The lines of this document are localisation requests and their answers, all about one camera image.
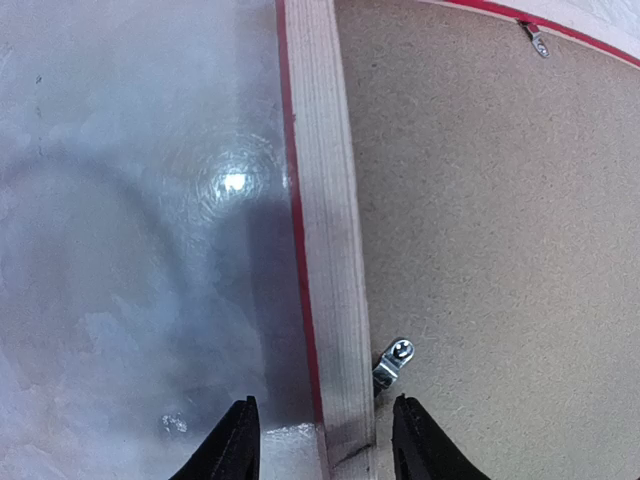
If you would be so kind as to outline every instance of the wooden frame edge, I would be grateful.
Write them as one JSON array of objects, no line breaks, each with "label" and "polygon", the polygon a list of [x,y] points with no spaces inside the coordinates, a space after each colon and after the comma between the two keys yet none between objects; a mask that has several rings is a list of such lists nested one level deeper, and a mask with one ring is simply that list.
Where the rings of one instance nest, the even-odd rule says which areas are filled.
[{"label": "wooden frame edge", "polygon": [[294,229],[317,421],[325,434],[331,478],[373,480],[377,476],[369,319],[334,3],[276,4]]}]

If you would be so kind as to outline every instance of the red frame edge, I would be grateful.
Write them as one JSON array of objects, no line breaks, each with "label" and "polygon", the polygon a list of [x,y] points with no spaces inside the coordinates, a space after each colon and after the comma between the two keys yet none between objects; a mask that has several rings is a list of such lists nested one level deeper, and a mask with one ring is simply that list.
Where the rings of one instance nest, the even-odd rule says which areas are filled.
[{"label": "red frame edge", "polygon": [[298,178],[298,153],[295,140],[295,114],[291,94],[291,75],[289,71],[289,50],[287,48],[287,25],[285,0],[276,0],[276,23],[278,33],[278,54],[280,57],[280,81],[282,84],[282,107],[284,114],[284,137],[289,168],[289,187],[291,191],[291,212],[293,215],[293,236],[296,244],[298,263],[298,281],[300,283],[300,303],[302,321],[307,341],[307,362],[313,394],[313,408],[316,424],[324,424],[322,411],[322,395],[320,393],[320,370],[318,367],[318,350],[316,347],[315,329],[311,313],[311,296],[309,293],[309,271],[307,268],[307,251],[304,235],[304,215],[302,196]]},{"label": "red frame edge", "polygon": [[584,42],[588,45],[591,45],[598,50],[602,50],[614,57],[618,57],[625,62],[631,63],[636,67],[640,68],[640,59],[637,59],[633,55],[630,55],[619,48],[616,48],[608,43],[605,43],[596,38],[590,37],[584,33],[581,33],[577,30],[574,30],[569,27],[565,27],[564,25],[560,25],[559,23],[552,22],[551,20],[547,20],[546,18],[538,17],[536,15],[531,15],[527,12],[523,12],[522,10],[517,10],[512,7],[507,7],[504,5],[499,5],[497,3],[488,2],[485,0],[444,0],[443,3],[451,3],[453,5],[460,5],[463,7],[473,8],[475,10],[482,10],[485,12],[495,13],[497,15],[502,15],[504,17],[513,18],[514,20],[518,20],[521,22],[535,23],[539,27],[549,28],[551,30],[555,30],[556,32],[562,33],[563,35],[567,35],[568,37],[575,38],[581,42]]}]

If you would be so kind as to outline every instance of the gray surface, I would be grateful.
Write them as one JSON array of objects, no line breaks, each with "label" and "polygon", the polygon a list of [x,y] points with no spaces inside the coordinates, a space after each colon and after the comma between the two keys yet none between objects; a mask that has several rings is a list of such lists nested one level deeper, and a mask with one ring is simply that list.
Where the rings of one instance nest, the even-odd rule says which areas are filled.
[{"label": "gray surface", "polygon": [[280,95],[268,0],[0,5],[2,479],[166,478],[249,394],[313,476]]},{"label": "gray surface", "polygon": [[444,7],[338,2],[373,350],[494,480],[640,474],[640,72]]}]

